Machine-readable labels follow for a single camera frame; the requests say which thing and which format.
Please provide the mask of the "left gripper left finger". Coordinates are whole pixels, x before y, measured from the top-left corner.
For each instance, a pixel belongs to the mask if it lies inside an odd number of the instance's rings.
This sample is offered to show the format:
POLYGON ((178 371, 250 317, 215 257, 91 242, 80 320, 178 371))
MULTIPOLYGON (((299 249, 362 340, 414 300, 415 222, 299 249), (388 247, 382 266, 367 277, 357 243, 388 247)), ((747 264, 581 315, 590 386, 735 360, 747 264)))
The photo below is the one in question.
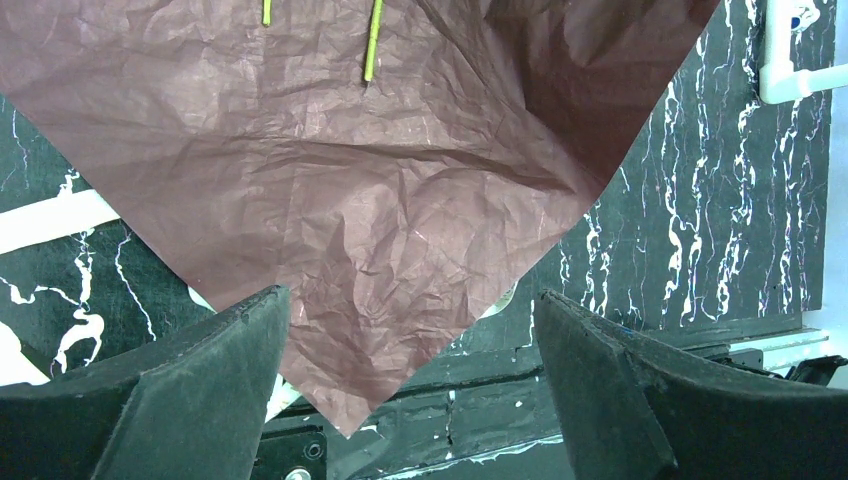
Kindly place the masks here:
POLYGON ((1 390, 5 479, 247 479, 290 319, 266 288, 173 336, 1 390))

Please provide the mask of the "red wrapping paper sheet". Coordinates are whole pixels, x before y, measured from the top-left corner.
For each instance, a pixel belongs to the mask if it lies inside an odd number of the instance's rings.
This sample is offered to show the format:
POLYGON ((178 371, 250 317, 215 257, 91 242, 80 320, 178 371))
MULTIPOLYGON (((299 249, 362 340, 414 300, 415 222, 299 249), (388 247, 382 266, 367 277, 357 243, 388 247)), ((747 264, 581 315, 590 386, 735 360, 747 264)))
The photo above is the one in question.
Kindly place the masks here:
POLYGON ((591 208, 713 1, 5 1, 1 92, 344 436, 591 208))

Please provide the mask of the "yellow fake flower bunch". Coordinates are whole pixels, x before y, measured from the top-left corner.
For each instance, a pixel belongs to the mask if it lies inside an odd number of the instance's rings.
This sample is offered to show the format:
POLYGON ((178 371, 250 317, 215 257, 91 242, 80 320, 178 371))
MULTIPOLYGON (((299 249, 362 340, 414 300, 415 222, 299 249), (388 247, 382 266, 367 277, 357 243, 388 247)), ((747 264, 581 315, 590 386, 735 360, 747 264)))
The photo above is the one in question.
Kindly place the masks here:
POLYGON ((365 84, 369 84, 375 76, 383 4, 383 0, 374 0, 372 5, 362 72, 362 80, 365 84))

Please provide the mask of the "pink fake flower bunch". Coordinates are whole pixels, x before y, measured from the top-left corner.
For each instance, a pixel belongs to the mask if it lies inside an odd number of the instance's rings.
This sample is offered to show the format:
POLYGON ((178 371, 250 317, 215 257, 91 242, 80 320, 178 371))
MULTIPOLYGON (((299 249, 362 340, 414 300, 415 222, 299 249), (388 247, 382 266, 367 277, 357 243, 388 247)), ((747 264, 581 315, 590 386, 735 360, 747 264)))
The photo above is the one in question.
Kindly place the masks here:
POLYGON ((269 27, 272 21, 272 0, 262 0, 261 24, 269 27))

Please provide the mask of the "white PVC pipe frame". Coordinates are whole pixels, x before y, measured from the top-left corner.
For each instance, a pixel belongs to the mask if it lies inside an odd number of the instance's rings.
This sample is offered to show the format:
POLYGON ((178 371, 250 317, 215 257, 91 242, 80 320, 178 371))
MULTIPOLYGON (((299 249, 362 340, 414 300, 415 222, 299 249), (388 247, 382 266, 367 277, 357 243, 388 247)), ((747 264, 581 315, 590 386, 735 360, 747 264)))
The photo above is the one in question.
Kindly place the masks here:
POLYGON ((847 65, 798 70, 791 59, 793 34, 815 23, 821 13, 815 1, 765 2, 759 97, 765 104, 794 102, 813 93, 847 86, 847 65))

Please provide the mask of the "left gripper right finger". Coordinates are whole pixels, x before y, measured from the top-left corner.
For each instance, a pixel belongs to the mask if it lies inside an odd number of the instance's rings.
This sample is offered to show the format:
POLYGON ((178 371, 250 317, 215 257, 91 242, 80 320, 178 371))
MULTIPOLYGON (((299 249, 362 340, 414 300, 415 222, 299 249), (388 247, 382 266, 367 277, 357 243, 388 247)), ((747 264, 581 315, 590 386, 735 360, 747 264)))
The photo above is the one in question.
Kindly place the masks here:
POLYGON ((578 479, 843 479, 847 394, 716 362, 554 291, 535 336, 578 479))

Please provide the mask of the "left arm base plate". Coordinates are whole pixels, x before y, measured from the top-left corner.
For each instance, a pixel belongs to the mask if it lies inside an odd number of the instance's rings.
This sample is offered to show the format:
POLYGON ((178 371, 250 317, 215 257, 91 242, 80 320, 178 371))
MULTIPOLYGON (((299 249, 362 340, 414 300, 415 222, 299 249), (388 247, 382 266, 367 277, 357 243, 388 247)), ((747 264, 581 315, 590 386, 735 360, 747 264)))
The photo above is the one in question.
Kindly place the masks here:
POLYGON ((251 479, 327 478, 327 442, 320 427, 265 432, 260 438, 251 479))

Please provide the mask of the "aluminium rail frame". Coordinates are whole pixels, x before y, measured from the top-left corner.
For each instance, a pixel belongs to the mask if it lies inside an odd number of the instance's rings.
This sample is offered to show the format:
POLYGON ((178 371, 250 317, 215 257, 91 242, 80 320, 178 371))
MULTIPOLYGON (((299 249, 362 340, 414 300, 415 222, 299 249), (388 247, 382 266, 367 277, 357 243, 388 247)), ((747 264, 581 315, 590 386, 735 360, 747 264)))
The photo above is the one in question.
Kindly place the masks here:
POLYGON ((802 328, 732 343, 729 354, 748 366, 784 374, 805 360, 834 355, 847 357, 847 348, 834 341, 828 330, 802 328))

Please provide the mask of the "beige ribbon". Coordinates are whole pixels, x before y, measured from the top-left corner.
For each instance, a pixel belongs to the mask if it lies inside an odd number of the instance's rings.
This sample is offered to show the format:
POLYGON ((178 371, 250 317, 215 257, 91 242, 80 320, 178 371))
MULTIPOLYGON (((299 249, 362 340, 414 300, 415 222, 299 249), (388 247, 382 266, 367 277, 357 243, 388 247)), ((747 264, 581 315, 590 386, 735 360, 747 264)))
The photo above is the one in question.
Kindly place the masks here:
POLYGON ((94 189, 63 193, 1 213, 1 254, 119 220, 94 189))

